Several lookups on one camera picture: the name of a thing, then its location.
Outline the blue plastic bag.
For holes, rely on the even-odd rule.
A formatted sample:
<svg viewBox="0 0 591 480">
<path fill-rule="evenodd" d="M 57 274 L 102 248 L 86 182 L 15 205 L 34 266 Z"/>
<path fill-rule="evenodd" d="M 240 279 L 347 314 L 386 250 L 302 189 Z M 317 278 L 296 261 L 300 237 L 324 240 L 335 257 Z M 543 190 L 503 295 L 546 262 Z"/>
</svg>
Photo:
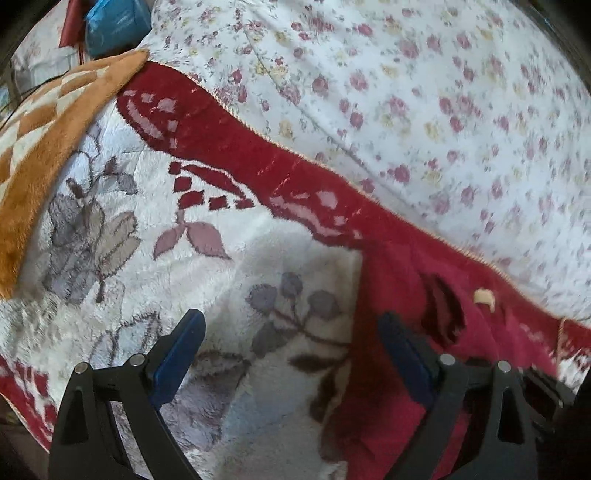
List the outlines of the blue plastic bag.
<svg viewBox="0 0 591 480">
<path fill-rule="evenodd" d="M 134 48 L 151 29 L 151 10 L 143 0 L 99 0 L 85 16 L 85 49 L 100 58 Z"/>
</svg>

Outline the orange white checkered blanket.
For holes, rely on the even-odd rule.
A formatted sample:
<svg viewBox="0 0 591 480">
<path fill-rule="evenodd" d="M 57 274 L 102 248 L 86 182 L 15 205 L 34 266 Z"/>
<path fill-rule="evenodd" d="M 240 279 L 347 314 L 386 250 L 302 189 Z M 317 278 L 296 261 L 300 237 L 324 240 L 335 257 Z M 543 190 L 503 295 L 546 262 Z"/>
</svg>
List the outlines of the orange white checkered blanket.
<svg viewBox="0 0 591 480">
<path fill-rule="evenodd" d="M 146 50 L 77 66 L 34 91 L 1 128 L 1 298 L 12 297 L 37 217 L 95 116 L 143 67 Z"/>
</svg>

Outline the white floral bed quilt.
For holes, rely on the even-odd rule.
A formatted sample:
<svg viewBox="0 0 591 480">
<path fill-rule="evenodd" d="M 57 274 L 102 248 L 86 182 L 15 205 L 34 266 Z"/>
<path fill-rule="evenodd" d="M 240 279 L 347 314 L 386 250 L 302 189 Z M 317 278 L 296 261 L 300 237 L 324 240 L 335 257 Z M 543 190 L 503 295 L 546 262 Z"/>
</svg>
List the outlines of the white floral bed quilt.
<svg viewBox="0 0 591 480">
<path fill-rule="evenodd" d="M 508 1 L 158 1 L 142 41 L 256 132 L 590 317 L 590 95 Z"/>
</svg>

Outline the dark red knit garment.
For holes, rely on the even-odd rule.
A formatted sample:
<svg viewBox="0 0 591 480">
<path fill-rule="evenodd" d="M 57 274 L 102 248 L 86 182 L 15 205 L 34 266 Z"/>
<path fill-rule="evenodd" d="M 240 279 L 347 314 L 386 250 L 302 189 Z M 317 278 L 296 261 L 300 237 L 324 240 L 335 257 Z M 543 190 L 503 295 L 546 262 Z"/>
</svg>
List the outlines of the dark red knit garment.
<svg viewBox="0 0 591 480">
<path fill-rule="evenodd" d="M 425 406 L 394 362 L 409 362 L 421 391 L 435 395 L 428 370 L 410 353 L 416 335 L 459 360 L 505 360 L 554 375 L 558 322 L 494 271 L 442 247 L 373 243 L 363 249 L 353 321 L 351 374 L 329 425 L 349 479 L 382 479 L 401 456 Z"/>
</svg>

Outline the white red floral plush blanket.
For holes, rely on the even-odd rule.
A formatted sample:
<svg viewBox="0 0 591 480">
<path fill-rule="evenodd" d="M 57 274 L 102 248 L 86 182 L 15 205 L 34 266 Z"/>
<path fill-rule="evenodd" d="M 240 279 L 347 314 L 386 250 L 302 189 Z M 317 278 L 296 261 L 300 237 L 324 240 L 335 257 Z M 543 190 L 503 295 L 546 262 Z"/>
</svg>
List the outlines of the white red floral plush blanket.
<svg viewBox="0 0 591 480">
<path fill-rule="evenodd" d="M 351 374 L 363 249 L 382 242 L 500 276 L 147 60 L 39 211 L 1 298 L 1 394 L 50 453 L 77 364 L 120 366 L 196 309 L 204 341 L 160 414 L 197 479 L 349 479 L 329 420 Z M 551 376 L 576 397 L 552 433 L 532 424 L 536 479 L 586 479 L 590 331 L 540 310 L 558 322 Z"/>
</svg>

